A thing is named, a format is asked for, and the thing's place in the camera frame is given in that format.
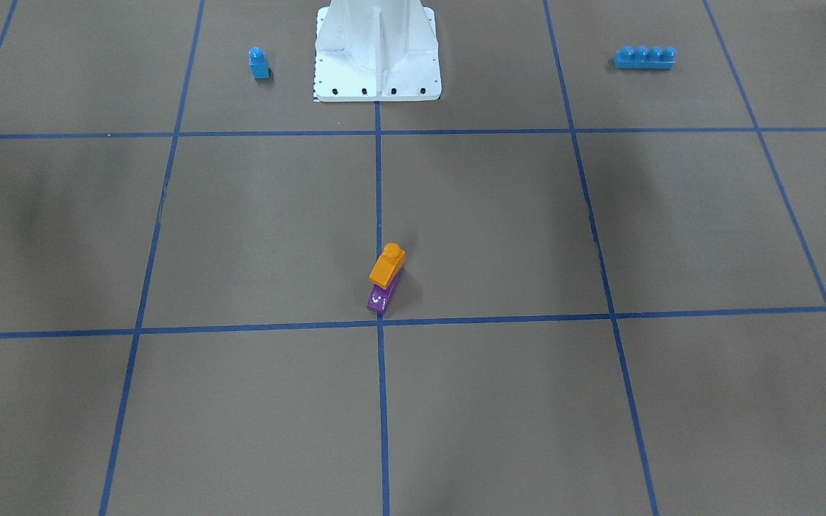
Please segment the blue tape line crosswise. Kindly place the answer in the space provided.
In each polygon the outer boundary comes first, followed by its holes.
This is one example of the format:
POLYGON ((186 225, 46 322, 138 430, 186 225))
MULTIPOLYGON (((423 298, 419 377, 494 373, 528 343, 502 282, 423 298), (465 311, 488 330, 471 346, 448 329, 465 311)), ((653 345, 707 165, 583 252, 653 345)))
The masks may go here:
POLYGON ((0 340, 32 338, 75 338, 100 336, 134 335, 180 335, 201 333, 241 333, 242 331, 288 331, 322 330, 343 328, 374 328, 379 324, 387 327, 409 327, 429 325, 488 325, 522 323, 565 323, 565 321, 598 320, 644 320, 644 319, 685 319, 685 317, 728 317, 750 315, 810 314, 826 312, 823 306, 761 307, 761 308, 715 308, 715 310, 669 310, 645 312, 584 313, 560 315, 518 315, 487 317, 420 317, 419 319, 388 320, 339 320, 339 321, 299 321, 239 325, 190 325, 156 326, 134 328, 101 328, 74 330, 27 330, 0 331, 0 340))

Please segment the blue tape line lengthwise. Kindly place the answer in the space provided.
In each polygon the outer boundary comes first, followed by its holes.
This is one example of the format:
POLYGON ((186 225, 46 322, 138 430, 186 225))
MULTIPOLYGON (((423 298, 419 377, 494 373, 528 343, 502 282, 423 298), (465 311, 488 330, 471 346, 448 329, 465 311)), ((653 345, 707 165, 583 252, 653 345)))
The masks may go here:
MULTIPOLYGON (((376 251, 383 248, 383 214, 381 204, 381 103, 374 103, 374 163, 376 164, 376 251)), ((378 414, 381 461, 381 513, 391 514, 391 485, 389 467, 388 398, 386 385, 386 342, 384 342, 384 315, 376 313, 376 350, 378 365, 378 414)))

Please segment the purple trapezoid block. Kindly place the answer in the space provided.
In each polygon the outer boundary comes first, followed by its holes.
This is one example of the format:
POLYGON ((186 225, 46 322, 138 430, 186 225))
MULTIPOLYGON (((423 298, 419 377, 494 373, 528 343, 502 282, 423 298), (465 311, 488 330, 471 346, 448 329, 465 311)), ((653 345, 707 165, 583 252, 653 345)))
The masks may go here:
POLYGON ((366 304, 368 310, 378 315, 383 315, 386 313, 387 308, 389 307, 394 296, 394 291, 396 290, 401 277, 403 277, 403 274, 404 268, 401 268, 397 274, 394 275, 394 278, 387 285, 387 287, 380 287, 380 285, 377 284, 371 285, 371 291, 366 304))

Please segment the long blue studded block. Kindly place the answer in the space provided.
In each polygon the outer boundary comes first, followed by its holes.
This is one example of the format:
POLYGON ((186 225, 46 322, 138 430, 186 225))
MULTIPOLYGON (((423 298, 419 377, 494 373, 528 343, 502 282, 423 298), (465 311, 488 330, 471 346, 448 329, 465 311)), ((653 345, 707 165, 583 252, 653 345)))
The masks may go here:
POLYGON ((613 62, 617 69, 623 70, 671 70, 678 58, 674 47, 624 46, 615 52, 613 62))

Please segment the small blue block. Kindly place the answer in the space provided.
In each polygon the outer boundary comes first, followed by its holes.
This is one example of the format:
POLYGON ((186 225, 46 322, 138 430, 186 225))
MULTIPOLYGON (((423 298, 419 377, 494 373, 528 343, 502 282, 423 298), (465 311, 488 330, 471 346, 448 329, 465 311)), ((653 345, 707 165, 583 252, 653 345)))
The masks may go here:
POLYGON ((248 50, 248 65, 255 80, 266 80, 271 76, 267 55, 259 47, 252 47, 248 50))

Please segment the orange trapezoid block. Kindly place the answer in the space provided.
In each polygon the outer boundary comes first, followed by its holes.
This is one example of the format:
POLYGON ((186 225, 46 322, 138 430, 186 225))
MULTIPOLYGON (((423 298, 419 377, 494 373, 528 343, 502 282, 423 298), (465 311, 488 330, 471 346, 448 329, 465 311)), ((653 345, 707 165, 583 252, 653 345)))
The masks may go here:
POLYGON ((387 290, 406 262, 406 251, 396 242, 388 242, 381 250, 369 274, 371 284, 387 290))

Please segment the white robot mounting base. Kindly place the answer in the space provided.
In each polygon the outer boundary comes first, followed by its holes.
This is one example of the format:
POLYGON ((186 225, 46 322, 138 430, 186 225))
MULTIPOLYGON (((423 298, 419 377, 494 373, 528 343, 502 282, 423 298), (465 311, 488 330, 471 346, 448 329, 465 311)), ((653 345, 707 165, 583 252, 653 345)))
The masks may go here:
POLYGON ((419 1, 331 1, 315 16, 313 100, 442 97, 436 16, 419 1))

